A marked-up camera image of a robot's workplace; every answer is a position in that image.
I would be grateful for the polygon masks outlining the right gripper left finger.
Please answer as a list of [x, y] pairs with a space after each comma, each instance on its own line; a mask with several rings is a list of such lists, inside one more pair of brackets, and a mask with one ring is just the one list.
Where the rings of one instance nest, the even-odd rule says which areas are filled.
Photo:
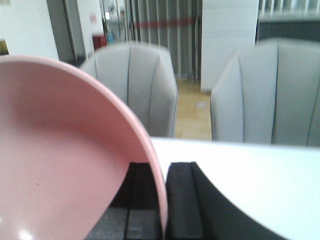
[[155, 180], [149, 163], [129, 164], [125, 179], [87, 240], [161, 240]]

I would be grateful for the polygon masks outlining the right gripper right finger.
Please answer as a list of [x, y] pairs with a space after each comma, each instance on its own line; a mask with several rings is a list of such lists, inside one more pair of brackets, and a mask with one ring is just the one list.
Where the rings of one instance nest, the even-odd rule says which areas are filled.
[[166, 178], [168, 240], [281, 240], [233, 205], [196, 162], [173, 162]]

